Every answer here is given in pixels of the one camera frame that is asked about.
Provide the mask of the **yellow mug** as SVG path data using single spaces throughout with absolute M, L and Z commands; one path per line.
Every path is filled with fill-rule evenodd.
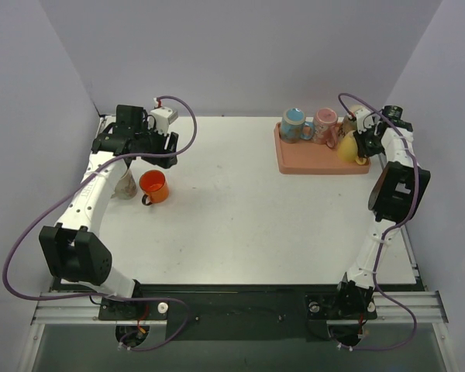
M 336 155 L 341 161 L 363 166 L 367 164 L 367 158 L 358 155 L 358 146 L 354 133 L 354 131 L 348 132 L 339 142 Z

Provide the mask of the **pink cartoon mug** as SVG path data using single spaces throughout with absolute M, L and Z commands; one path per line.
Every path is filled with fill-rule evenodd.
M 313 123 L 315 125 L 313 142 L 335 149 L 339 140 L 337 135 L 337 114 L 330 108 L 321 108 L 315 113 Z

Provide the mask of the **orange mug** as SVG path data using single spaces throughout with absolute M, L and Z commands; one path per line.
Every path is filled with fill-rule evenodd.
M 139 187 L 143 192 L 141 202 L 145 206 L 164 202 L 169 197 L 169 187 L 163 172 L 149 170 L 139 178 Z

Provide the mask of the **cream floral mug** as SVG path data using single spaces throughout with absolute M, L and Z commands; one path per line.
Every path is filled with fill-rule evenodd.
M 137 194 L 137 186 L 132 171 L 128 168 L 124 175 L 119 179 L 112 198 L 121 200 L 130 200 Z

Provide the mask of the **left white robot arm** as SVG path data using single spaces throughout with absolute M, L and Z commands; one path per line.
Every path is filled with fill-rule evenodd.
M 132 176 L 129 167 L 136 153 L 146 154 L 147 162 L 163 169 L 177 163 L 178 135 L 168 130 L 177 117 L 177 111 L 168 107 L 147 112 L 139 106 L 118 105 L 115 121 L 92 143 L 83 176 L 86 185 L 56 224 L 44 226 L 39 235 L 53 277 L 119 297 L 116 309 L 127 319 L 142 314 L 144 300 L 134 293 L 136 282 L 113 267 L 112 255 L 98 234 L 117 184 Z

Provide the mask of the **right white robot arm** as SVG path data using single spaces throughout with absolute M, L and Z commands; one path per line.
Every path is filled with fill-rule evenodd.
M 359 300 L 372 299 L 381 259 L 394 235 L 416 213 L 430 181 L 430 172 L 419 166 L 414 154 L 412 124 L 401 115 L 401 107 L 386 105 L 377 111 L 352 108 L 345 117 L 356 126 L 346 138 L 354 139 L 357 157 L 368 160 L 383 154 L 387 163 L 370 193 L 368 209 L 374 220 L 369 233 L 330 299 L 332 311 L 340 317 L 355 312 Z

